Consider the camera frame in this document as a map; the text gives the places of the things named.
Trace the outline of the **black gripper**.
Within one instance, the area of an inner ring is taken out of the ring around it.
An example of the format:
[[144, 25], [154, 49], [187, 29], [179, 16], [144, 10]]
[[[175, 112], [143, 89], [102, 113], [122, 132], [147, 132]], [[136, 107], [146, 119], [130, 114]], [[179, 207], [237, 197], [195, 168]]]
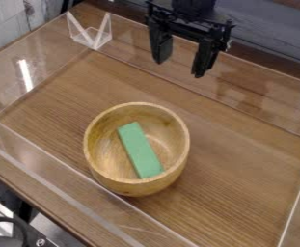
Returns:
[[154, 60], [172, 52], [172, 35], [199, 42], [191, 73], [205, 76], [215, 63], [219, 44], [231, 40], [235, 23], [215, 9], [217, 0], [147, 0], [147, 25]]

